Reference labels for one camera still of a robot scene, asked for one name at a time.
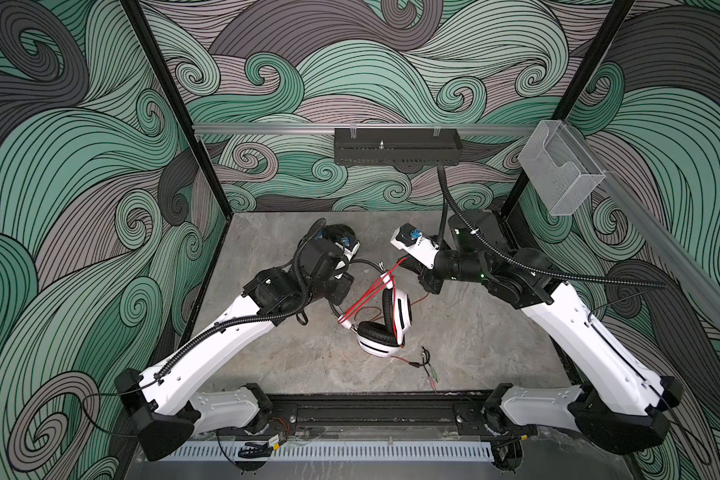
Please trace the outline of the black blue headphones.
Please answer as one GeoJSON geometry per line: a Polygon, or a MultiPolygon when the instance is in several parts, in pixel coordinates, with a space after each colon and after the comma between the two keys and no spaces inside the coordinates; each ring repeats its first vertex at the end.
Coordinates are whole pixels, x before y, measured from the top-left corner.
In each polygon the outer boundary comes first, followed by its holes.
{"type": "Polygon", "coordinates": [[[358,240],[355,231],[351,227],[349,227],[348,225],[345,225],[345,224],[326,225],[318,234],[318,238],[327,239],[331,243],[334,243],[334,244],[336,244],[336,241],[341,236],[353,236],[358,240]]]}

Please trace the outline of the white black headphones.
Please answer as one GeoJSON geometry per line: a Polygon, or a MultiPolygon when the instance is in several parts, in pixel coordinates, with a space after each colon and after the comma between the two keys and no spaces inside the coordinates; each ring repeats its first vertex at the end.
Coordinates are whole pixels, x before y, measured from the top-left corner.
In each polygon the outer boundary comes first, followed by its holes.
{"type": "Polygon", "coordinates": [[[338,324],[355,333],[356,342],[368,355],[389,358],[405,346],[405,337],[412,326],[412,302],[409,295],[397,286],[394,275],[384,271],[348,312],[338,317],[338,324]],[[371,320],[354,324],[353,315],[370,300],[381,296],[382,322],[371,320]]]}

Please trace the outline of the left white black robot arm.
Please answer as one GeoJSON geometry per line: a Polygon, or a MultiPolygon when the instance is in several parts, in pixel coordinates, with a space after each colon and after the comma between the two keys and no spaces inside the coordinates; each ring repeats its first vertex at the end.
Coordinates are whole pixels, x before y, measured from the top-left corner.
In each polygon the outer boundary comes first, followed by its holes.
{"type": "Polygon", "coordinates": [[[342,302],[353,282],[347,270],[359,246],[349,226],[318,219],[288,264],[258,272],[200,333],[158,363],[118,375],[116,393],[148,460],[161,460],[207,431],[237,428],[257,434],[266,428],[272,404],[258,385],[215,393],[203,393],[201,387],[286,319],[307,324],[305,309],[311,303],[342,302]]]}

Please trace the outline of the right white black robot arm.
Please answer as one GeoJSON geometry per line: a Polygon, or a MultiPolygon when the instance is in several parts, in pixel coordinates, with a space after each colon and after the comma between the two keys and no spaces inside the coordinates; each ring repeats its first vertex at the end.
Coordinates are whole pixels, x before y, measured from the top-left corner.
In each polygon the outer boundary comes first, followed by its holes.
{"type": "Polygon", "coordinates": [[[556,271],[537,249],[506,247],[491,215],[461,210],[444,167],[437,167],[436,174],[443,211],[454,216],[441,217],[436,236],[409,223],[399,227],[391,243],[405,254],[402,267],[416,273],[432,294],[446,281],[482,285],[540,326],[587,379],[583,385],[558,389],[510,383],[496,387],[482,408],[489,432],[518,435],[537,426],[551,427],[581,434],[620,455],[661,445],[670,431],[667,416],[682,399],[682,384],[640,362],[573,286],[576,281],[614,286],[616,280],[556,271]],[[445,230],[451,231],[455,248],[445,242],[445,230]]]}

